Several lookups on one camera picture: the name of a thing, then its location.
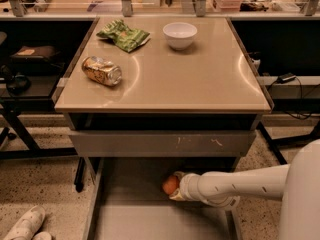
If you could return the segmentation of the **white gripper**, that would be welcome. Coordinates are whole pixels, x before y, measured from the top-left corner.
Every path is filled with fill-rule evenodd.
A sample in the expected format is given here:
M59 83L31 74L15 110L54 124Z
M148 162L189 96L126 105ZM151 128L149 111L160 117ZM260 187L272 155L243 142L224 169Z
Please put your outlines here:
M179 189L176 189L169 198L174 201L201 201L203 196L198 189L198 183L201 176L195 173L184 173L182 171L175 171L174 176L180 181Z

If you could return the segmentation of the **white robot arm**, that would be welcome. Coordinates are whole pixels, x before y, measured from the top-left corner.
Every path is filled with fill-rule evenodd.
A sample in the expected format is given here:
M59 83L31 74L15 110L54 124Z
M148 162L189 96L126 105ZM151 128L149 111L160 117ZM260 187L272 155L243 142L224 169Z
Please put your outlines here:
M202 175L176 171L162 188L172 200L225 210L234 208L242 196L279 200L279 240L320 240L319 140L300 149L286 165Z

